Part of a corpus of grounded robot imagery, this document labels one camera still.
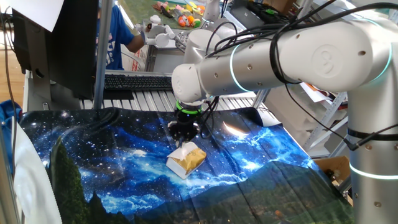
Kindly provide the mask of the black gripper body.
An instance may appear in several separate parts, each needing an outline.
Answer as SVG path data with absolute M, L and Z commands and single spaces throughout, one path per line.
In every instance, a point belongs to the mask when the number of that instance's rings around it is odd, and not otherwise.
M 175 141 L 191 141 L 200 130 L 197 119 L 197 114 L 176 112 L 175 119 L 167 125 L 171 137 Z

